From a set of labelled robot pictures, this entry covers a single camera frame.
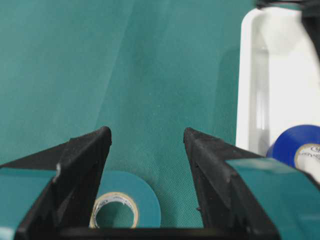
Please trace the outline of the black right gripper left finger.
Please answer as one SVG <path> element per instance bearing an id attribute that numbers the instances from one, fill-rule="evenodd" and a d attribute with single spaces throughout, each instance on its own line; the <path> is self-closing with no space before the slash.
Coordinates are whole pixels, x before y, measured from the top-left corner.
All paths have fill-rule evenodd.
<path id="1" fill-rule="evenodd" d="M 87 227 L 112 144 L 110 128 L 0 166 L 0 237 L 58 240 Z"/>

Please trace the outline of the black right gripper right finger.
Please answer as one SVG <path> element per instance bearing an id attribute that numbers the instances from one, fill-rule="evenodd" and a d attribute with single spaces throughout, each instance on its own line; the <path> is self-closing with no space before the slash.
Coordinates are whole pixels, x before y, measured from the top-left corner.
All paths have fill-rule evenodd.
<path id="1" fill-rule="evenodd" d="M 320 185 L 276 159 L 191 127 L 183 132 L 202 224 L 250 240 L 317 240 Z"/>

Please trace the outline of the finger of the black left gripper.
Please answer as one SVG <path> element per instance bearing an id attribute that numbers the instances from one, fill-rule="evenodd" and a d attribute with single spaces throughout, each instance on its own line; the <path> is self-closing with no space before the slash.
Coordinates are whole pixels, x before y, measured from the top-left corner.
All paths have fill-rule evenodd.
<path id="1" fill-rule="evenodd" d="M 258 9 L 270 7 L 273 4 L 298 5 L 301 23 L 313 43 L 316 55 L 320 59 L 320 1 L 319 0 L 255 0 Z"/>

